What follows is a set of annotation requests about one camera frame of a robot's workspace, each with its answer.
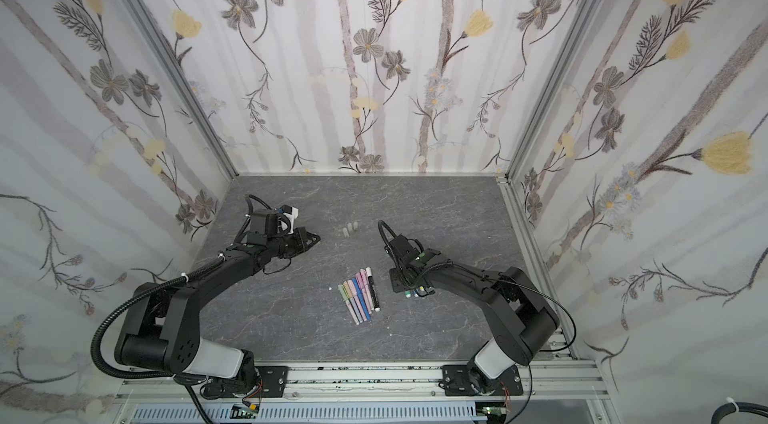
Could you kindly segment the purple cap pink pen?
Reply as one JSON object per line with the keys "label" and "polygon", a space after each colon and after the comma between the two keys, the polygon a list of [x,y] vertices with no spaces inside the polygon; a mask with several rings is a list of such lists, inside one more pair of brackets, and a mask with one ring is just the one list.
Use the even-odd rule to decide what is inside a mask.
{"label": "purple cap pink pen", "polygon": [[355,275],[355,279],[356,279],[356,281],[357,281],[357,283],[358,283],[358,285],[359,285],[359,287],[360,287],[360,289],[361,289],[361,286],[360,286],[360,277],[359,277],[359,271],[356,273],[356,275]]}

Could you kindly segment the black white pen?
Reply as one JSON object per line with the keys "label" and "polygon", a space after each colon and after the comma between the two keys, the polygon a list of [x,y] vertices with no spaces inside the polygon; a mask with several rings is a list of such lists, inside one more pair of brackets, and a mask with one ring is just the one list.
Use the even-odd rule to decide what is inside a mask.
{"label": "black white pen", "polygon": [[367,267],[365,271],[367,276],[369,295],[373,304],[374,311],[379,312],[381,310],[381,306],[380,306],[380,300],[378,298],[378,294],[376,291],[372,270],[370,267]]}

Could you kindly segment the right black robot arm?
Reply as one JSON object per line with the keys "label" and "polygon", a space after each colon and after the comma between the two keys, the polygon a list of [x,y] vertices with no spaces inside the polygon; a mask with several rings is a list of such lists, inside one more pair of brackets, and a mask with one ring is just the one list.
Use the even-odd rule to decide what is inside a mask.
{"label": "right black robot arm", "polygon": [[530,364],[560,326],[549,299],[520,268],[491,272],[470,267],[403,235],[385,239],[384,245],[401,285],[419,292],[448,291],[476,305],[486,319],[491,338],[457,377],[443,378],[448,393],[489,395],[511,386],[513,379],[505,374]]}

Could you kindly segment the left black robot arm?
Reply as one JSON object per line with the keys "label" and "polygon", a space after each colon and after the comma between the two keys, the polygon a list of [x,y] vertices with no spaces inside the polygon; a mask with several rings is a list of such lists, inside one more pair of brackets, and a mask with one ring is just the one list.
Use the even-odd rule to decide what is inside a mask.
{"label": "left black robot arm", "polygon": [[204,376],[255,385],[248,351],[202,338],[200,312],[213,299],[248,279],[272,260],[292,260],[309,251],[321,237],[300,227],[285,236],[234,243],[209,264],[159,285],[147,284],[117,310],[124,315],[115,361],[118,379]]}

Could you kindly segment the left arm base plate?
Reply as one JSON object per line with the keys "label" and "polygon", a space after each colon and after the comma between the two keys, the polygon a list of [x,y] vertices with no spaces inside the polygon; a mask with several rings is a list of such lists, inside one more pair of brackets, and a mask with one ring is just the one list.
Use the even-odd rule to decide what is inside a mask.
{"label": "left arm base plate", "polygon": [[200,388],[206,400],[224,398],[282,398],[287,384],[288,366],[246,364],[233,378],[212,377]]}

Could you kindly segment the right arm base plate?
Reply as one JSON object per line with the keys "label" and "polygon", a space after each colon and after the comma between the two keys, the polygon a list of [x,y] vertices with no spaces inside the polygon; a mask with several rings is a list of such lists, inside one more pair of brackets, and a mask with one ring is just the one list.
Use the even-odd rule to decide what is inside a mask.
{"label": "right arm base plate", "polygon": [[522,396],[523,384],[516,365],[506,369],[498,378],[486,377],[469,364],[446,364],[441,367],[438,386],[449,397]]}

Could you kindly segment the pink speckled pen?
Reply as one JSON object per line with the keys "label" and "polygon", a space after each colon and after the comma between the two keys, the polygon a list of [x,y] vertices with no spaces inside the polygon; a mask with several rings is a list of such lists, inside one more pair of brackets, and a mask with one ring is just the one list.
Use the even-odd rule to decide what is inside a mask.
{"label": "pink speckled pen", "polygon": [[366,306],[370,314],[373,314],[375,312],[375,308],[373,305],[373,301],[369,292],[369,283],[368,283],[368,276],[365,269],[361,269],[359,271],[359,277],[360,277],[360,286],[362,293],[364,295]]}

